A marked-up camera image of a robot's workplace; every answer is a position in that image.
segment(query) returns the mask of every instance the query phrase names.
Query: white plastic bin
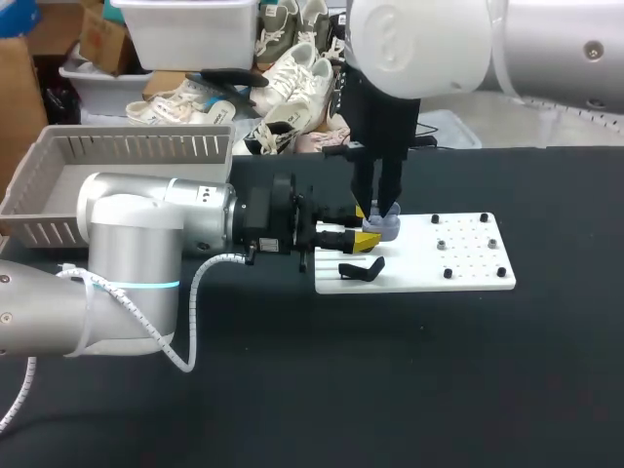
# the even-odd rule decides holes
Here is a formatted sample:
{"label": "white plastic bin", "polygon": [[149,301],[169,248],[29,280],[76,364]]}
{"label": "white plastic bin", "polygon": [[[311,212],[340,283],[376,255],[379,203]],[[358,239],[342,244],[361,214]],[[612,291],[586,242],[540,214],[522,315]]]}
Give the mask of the white plastic bin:
{"label": "white plastic bin", "polygon": [[143,68],[199,71],[254,63],[257,0],[111,0]]}
{"label": "white plastic bin", "polygon": [[76,70],[76,63],[68,61],[58,69],[76,89],[83,108],[96,115],[126,115],[126,106],[143,100],[142,92],[152,74],[114,76],[84,73]]}

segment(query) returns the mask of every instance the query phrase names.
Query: black mat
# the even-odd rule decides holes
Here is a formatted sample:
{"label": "black mat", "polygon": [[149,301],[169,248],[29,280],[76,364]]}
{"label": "black mat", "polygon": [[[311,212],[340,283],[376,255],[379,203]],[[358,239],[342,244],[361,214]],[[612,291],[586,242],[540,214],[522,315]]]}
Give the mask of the black mat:
{"label": "black mat", "polygon": [[[341,161],[237,161],[232,182],[274,171],[348,197]],[[318,296],[295,257],[219,265],[193,373],[42,359],[0,467],[621,467],[623,176],[621,149],[418,153],[404,213],[495,213],[513,292]],[[23,366],[0,362],[0,413]]]}

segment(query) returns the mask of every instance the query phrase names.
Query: bolt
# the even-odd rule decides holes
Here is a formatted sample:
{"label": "bolt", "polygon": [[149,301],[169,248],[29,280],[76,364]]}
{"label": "bolt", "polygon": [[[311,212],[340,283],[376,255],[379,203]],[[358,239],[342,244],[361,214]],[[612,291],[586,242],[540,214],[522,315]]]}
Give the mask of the bolt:
{"label": "bolt", "polygon": [[585,56],[589,60],[598,60],[605,54],[605,46],[598,41],[590,41],[585,44]]}

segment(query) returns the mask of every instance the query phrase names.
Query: perforated plate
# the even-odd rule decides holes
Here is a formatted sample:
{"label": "perforated plate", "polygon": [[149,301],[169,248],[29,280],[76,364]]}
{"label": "perforated plate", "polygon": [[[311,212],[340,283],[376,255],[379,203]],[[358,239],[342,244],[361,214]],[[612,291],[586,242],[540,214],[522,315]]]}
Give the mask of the perforated plate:
{"label": "perforated plate", "polygon": [[[496,219],[481,213],[440,214],[440,223],[431,222],[430,214],[401,216],[401,233],[394,242],[383,243],[371,253],[347,255],[317,249],[315,284],[320,294],[349,293],[431,293],[452,291],[512,290],[516,276],[498,230]],[[334,224],[319,224],[318,231],[341,231]],[[491,249],[489,241],[496,241]],[[438,249],[445,241],[446,248]],[[372,283],[340,279],[338,264],[350,263],[369,268],[383,256],[384,270]],[[506,269],[500,278],[499,268]],[[445,278],[445,270],[452,277]]]}

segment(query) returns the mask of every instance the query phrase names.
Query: storage bin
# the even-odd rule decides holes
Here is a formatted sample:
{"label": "storage bin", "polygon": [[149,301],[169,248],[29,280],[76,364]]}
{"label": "storage bin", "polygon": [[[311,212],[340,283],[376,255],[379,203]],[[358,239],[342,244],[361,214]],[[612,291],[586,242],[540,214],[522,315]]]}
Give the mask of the storage bin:
{"label": "storage bin", "polygon": [[13,175],[0,222],[29,248],[87,247],[76,219],[87,177],[121,173],[224,183],[233,137],[231,126],[46,127]]}
{"label": "storage bin", "polygon": [[120,75],[117,78],[106,73],[85,73],[76,70],[76,64],[68,61],[58,69],[76,89],[83,108],[90,114],[126,116],[130,102],[143,100],[142,91],[152,74]]}
{"label": "storage bin", "polygon": [[143,68],[251,69],[257,0],[111,0],[120,8]]}

